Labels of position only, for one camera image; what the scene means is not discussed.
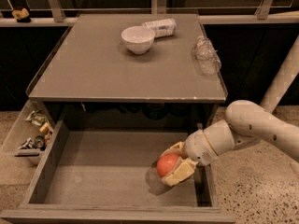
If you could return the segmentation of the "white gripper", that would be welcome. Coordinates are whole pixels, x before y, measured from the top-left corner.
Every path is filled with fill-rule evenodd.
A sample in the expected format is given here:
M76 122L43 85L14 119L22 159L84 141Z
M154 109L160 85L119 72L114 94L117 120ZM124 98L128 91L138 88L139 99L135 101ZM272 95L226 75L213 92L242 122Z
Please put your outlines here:
M169 187L175 186L193 175L197 163L199 166L208 166L218 158L202 130L190 134L185 142L175 143L164 151L162 156L168 154L180 156L175 167L165 177L162 177L163 183Z

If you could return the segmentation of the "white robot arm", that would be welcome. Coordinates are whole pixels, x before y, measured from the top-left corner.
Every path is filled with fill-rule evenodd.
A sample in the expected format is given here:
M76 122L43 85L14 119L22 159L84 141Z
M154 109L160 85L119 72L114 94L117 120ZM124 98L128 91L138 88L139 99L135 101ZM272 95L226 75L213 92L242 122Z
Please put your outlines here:
M167 149L157 162L157 174L169 186L188 179L198 166L208 166L221 154L264 140L299 161L299 127L273 115L274 109L299 74L299 37L257 105L247 100L230 103L225 118L190 134Z

